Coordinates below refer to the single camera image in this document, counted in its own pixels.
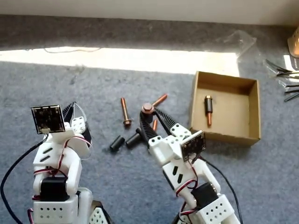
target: bolt head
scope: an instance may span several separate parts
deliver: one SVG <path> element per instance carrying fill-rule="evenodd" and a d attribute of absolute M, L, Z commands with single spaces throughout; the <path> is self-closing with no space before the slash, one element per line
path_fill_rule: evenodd
<path fill-rule="evenodd" d="M 145 104 L 143 104 L 143 109 L 144 109 L 145 111 L 151 111 L 152 108 L 153 108 L 153 105 L 150 104 L 150 103 L 145 103 Z"/>
<path fill-rule="evenodd" d="M 123 125 L 124 125 L 125 127 L 129 127 L 129 126 L 131 126 L 131 123 L 132 123 L 131 120 L 124 120 L 124 121 L 123 121 Z"/>

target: open cardboard box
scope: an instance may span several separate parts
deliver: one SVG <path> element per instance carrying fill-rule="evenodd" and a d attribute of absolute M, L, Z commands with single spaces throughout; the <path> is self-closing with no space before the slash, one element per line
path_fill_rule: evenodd
<path fill-rule="evenodd" d="M 259 85 L 254 79 L 197 72 L 193 82 L 190 130 L 206 138 L 251 146 L 261 139 Z M 213 98 L 208 127 L 204 99 Z"/>

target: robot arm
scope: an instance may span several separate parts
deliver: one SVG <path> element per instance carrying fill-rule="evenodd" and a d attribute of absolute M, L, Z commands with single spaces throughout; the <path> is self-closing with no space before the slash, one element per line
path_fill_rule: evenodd
<path fill-rule="evenodd" d="M 190 211 L 190 221 L 193 224 L 239 224 L 228 199 L 220 193 L 219 183 L 206 162 L 200 159 L 199 154 L 205 149 L 204 132 L 191 134 L 157 108 L 154 115 L 158 117 L 169 136 L 166 138 L 158 136 L 141 113 L 143 137 L 172 190 L 177 196 L 184 198 L 185 208 Z M 206 183 L 198 186 L 200 178 Z"/>
<path fill-rule="evenodd" d="M 85 115 L 71 120 L 73 105 L 69 105 L 63 112 L 58 105 L 32 108 L 37 131 L 46 131 L 49 136 L 38 148 L 33 162 L 33 189 L 36 196 L 33 198 L 34 222 L 31 220 L 30 223 L 111 223 L 107 215 L 103 214 L 103 207 L 94 206 L 95 209 L 92 209 L 91 191 L 78 187 L 82 171 L 81 158 L 90 155 L 91 136 Z"/>

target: copper bolt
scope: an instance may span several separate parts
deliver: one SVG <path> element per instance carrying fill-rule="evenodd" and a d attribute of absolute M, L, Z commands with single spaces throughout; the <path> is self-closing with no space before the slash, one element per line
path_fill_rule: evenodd
<path fill-rule="evenodd" d="M 145 114 L 152 114 L 154 112 L 154 107 L 150 103 L 145 103 L 142 106 L 142 112 Z"/>
<path fill-rule="evenodd" d="M 125 127 L 129 127 L 132 123 L 132 121 L 128 118 L 128 111 L 127 111 L 127 105 L 126 105 L 126 100 L 125 98 L 121 98 L 121 108 L 122 108 L 122 113 L 123 113 L 123 124 Z"/>
<path fill-rule="evenodd" d="M 205 97 L 205 113 L 207 119 L 207 125 L 212 125 L 212 113 L 213 113 L 213 99 L 211 96 L 207 95 Z"/>
<path fill-rule="evenodd" d="M 154 123 L 153 123 L 153 130 L 154 131 L 157 130 L 157 125 L 158 125 L 158 120 L 154 120 Z"/>
<path fill-rule="evenodd" d="M 211 126 L 212 125 L 212 114 L 209 112 L 206 114 L 207 117 L 207 125 Z"/>
<path fill-rule="evenodd" d="M 153 107 L 158 106 L 160 103 L 162 103 L 164 100 L 166 100 L 167 98 L 167 94 L 164 94 L 163 96 L 161 96 L 159 99 L 157 99 L 154 103 L 153 103 Z"/>

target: white wall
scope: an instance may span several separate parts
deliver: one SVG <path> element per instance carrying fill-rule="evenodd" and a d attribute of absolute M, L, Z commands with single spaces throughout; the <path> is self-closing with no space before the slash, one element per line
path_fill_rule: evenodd
<path fill-rule="evenodd" d="M 299 0 L 0 0 L 0 14 L 299 25 Z"/>

